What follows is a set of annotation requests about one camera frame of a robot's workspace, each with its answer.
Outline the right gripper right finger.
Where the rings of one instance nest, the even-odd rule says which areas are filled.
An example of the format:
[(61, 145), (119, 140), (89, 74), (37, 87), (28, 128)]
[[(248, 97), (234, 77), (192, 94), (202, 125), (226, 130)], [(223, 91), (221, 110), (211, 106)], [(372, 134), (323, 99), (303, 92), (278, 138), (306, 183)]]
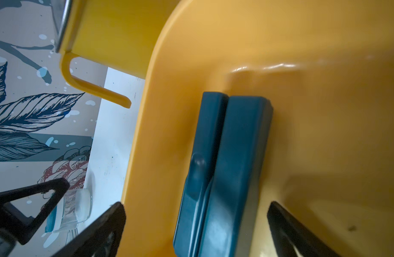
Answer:
[(308, 230), (278, 202), (269, 206), (267, 219), (279, 257), (338, 257), (339, 255)]

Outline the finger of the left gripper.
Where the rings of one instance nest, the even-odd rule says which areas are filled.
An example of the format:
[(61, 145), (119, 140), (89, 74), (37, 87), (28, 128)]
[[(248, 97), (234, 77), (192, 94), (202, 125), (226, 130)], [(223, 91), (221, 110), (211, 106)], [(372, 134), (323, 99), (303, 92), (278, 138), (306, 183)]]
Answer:
[(70, 187), (65, 178), (0, 192), (0, 233), (25, 245)]

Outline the dark teal pliers bottom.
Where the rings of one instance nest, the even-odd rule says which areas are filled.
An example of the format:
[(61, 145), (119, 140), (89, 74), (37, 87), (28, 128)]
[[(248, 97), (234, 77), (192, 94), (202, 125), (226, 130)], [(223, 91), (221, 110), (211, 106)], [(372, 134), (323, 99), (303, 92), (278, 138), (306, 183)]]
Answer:
[(202, 96), (173, 248), (178, 257), (247, 257), (271, 102), (261, 96)]

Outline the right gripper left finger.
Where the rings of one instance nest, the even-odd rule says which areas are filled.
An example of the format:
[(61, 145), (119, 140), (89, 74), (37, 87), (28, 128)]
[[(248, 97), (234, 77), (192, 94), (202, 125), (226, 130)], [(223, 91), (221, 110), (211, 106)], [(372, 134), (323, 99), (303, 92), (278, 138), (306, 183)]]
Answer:
[(126, 222), (123, 204), (116, 202), (55, 257), (115, 257)]

